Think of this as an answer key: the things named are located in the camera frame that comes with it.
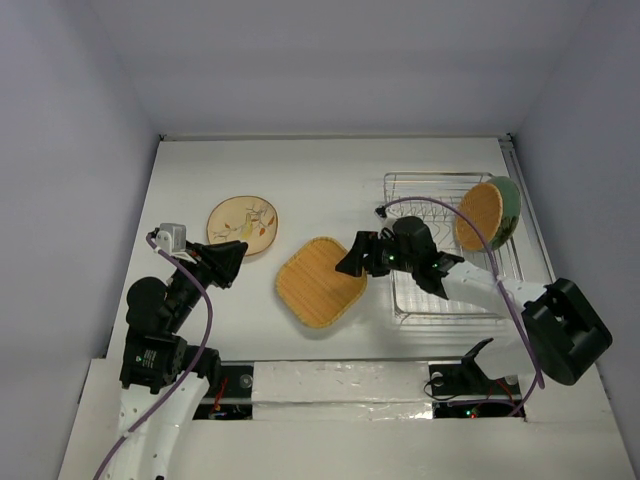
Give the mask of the large orange woven plate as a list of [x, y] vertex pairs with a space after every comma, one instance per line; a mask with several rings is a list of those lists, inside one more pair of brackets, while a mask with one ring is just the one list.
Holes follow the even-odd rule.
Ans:
[[323, 329], [333, 325], [365, 292], [364, 276], [352, 277], [335, 270], [346, 254], [337, 240], [316, 237], [280, 268], [276, 292], [304, 326]]

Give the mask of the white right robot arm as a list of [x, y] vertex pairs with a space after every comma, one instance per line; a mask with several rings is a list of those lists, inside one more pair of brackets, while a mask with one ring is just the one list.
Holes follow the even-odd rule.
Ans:
[[437, 248], [428, 226], [415, 216], [381, 232], [359, 231], [337, 272], [351, 277], [409, 274], [424, 292], [480, 307], [511, 320], [517, 344], [503, 350], [511, 361], [475, 358], [460, 368], [462, 384], [482, 392], [516, 365], [533, 368], [539, 380], [575, 384], [611, 347], [613, 337], [580, 288], [559, 278], [539, 284], [506, 278]]

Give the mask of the beige leaf pattern plate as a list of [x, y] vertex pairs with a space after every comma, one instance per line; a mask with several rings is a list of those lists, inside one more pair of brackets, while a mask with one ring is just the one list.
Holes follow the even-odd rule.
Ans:
[[220, 202], [209, 215], [206, 234], [210, 244], [241, 241], [248, 244], [246, 256], [266, 251], [279, 227], [278, 213], [258, 196], [234, 196]]

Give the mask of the small orange woven plate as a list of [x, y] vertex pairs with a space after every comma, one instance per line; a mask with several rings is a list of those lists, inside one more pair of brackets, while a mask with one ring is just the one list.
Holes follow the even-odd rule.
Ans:
[[484, 249], [480, 237], [469, 225], [470, 220], [490, 245], [502, 223], [503, 199], [499, 189], [491, 183], [481, 183], [471, 188], [457, 207], [464, 215], [455, 220], [455, 235], [462, 248], [469, 251]]

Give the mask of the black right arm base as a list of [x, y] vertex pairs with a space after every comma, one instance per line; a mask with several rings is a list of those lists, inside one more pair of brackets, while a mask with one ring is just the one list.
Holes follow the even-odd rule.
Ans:
[[478, 354], [492, 341], [493, 338], [480, 341], [459, 359], [430, 362], [425, 394], [438, 402], [462, 396], [490, 397], [495, 392], [512, 399], [505, 378], [490, 380], [476, 363]]

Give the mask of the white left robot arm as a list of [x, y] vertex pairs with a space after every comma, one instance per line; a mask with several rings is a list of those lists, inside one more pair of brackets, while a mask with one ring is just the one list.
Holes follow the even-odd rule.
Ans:
[[190, 345], [178, 331], [206, 290], [225, 289], [237, 277], [246, 243], [187, 243], [168, 281], [143, 277], [126, 295], [128, 331], [121, 382], [118, 450], [107, 479], [165, 479], [172, 455], [205, 395], [224, 384], [220, 354], [205, 340]]

